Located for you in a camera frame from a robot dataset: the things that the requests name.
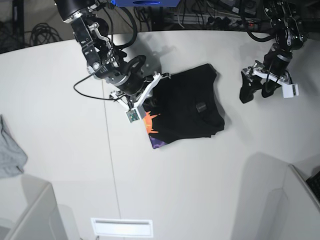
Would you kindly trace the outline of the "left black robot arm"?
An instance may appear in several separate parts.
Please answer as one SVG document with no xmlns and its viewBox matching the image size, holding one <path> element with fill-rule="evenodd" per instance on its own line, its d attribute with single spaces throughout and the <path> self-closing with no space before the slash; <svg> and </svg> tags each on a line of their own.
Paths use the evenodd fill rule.
<svg viewBox="0 0 320 240">
<path fill-rule="evenodd" d="M 256 42 L 265 43 L 275 40 L 263 62 L 258 60 L 241 70 L 242 87 L 239 99 L 246 104 L 254 99 L 254 93 L 261 91 L 263 98 L 272 96 L 276 89 L 282 89 L 284 98 L 293 98 L 299 95 L 299 87 L 289 73 L 288 66 L 293 59 L 293 51 L 304 46 L 306 37 L 302 29 L 302 20 L 292 9 L 294 6 L 286 0 L 264 0 L 265 15 L 270 20 L 272 32 L 270 36 L 259 38 L 249 29 L 245 17 L 246 1 L 239 5 L 239 15 L 249 37 Z"/>
</svg>

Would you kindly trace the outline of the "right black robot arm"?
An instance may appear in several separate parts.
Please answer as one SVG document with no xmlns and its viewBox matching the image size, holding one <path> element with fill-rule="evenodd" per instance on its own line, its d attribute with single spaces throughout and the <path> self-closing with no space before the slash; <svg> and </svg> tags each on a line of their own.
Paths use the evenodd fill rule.
<svg viewBox="0 0 320 240">
<path fill-rule="evenodd" d="M 130 19 L 132 37 L 129 42 L 116 45 L 114 24 L 107 23 L 96 15 L 99 10 L 106 10 L 107 2 L 57 0 L 55 5 L 63 22 L 72 27 L 74 38 L 80 44 L 86 59 L 89 75 L 106 80 L 118 89 L 119 93 L 110 98 L 111 101 L 125 97 L 129 110 L 156 103 L 153 88 L 158 84 L 158 80 L 168 78 L 170 74 L 155 72 L 145 76 L 143 74 L 143 66 L 147 60 L 145 55 L 137 55 L 130 61 L 125 61 L 127 53 L 124 49 L 132 46 L 138 37 L 137 23 L 126 7 L 121 7 L 121 10 Z"/>
</svg>

